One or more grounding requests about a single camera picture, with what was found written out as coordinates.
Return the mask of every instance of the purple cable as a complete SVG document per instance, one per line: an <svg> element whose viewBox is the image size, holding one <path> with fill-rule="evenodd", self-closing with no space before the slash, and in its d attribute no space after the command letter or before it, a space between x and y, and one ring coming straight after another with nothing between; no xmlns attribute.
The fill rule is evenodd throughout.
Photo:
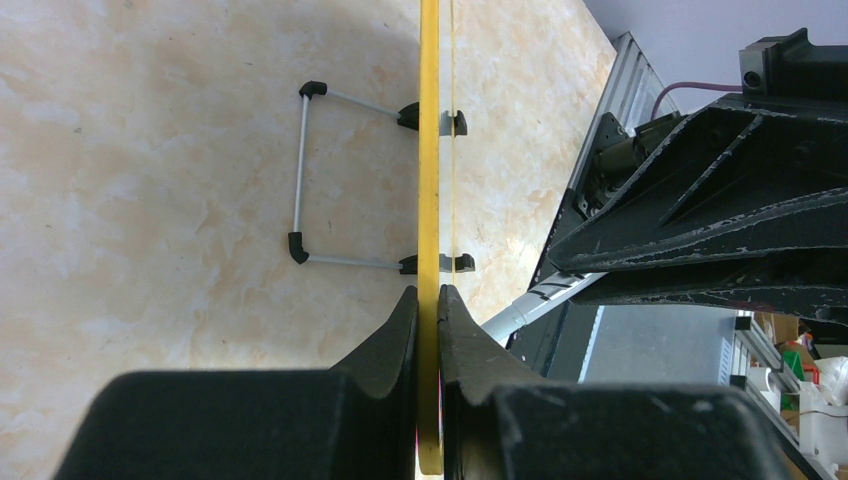
<svg viewBox="0 0 848 480"><path fill-rule="evenodd" d="M741 85L720 85L718 83L701 83L701 82L677 82L672 83L671 85L665 87L662 92L657 96L657 101L654 102L654 109L651 110L651 120L656 118L657 110L660 109L660 103L662 99L668 94L668 92L674 90L675 88L699 88L701 90L714 90L716 92L741 92Z"/></svg>

